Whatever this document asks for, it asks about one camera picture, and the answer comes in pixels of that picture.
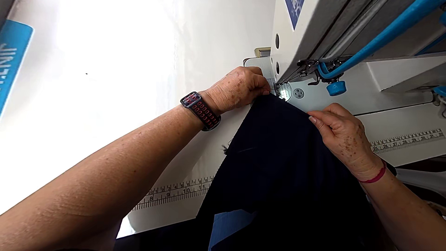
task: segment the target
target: blue knob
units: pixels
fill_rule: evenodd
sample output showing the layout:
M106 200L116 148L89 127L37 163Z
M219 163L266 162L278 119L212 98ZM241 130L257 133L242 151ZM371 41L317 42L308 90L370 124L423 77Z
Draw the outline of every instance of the blue knob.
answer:
M330 96L337 96L343 94L344 92L347 91L347 88L345 88L345 81L338 81L327 85L327 91L330 94Z
M446 86L435 87L434 92L440 96L446 97Z

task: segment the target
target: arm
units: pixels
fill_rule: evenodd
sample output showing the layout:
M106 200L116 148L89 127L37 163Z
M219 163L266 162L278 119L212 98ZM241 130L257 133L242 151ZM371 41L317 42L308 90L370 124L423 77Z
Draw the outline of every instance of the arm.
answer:
M361 121L339 104L308 112L325 145L362 181L384 164L370 149ZM398 250L444 250L446 221L405 187L389 170L374 183L361 183Z
M238 67L200 94L219 115L269 90L260 68ZM112 248L103 235L116 237L116 225L202 128L179 105L108 144L2 214L0 249Z

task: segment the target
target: ruler markings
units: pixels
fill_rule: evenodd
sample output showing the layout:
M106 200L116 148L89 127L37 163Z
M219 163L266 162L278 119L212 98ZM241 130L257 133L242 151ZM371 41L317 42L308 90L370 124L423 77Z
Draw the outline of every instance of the ruler markings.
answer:
M151 189L132 211L206 195L214 176Z
M370 148L375 154L380 154L442 139L445 139L443 131L436 128L373 141Z
M440 128L370 142L375 154L446 139ZM151 189L132 211L206 195L214 176Z

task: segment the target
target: watch strap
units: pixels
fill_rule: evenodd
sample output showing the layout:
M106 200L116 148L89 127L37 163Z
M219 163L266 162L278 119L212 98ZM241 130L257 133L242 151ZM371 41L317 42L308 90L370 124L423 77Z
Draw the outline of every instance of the watch strap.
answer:
M221 116L216 116L203 98L197 92L191 92L180 100L181 104L190 109L204 124L202 131L210 131L217 127L221 121Z

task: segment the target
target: fingernail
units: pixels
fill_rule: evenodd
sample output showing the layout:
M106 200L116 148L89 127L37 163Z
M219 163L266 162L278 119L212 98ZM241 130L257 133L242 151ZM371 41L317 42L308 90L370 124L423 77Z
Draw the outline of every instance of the fingernail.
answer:
M308 119L313 123L316 124L316 119L312 116L308 117Z

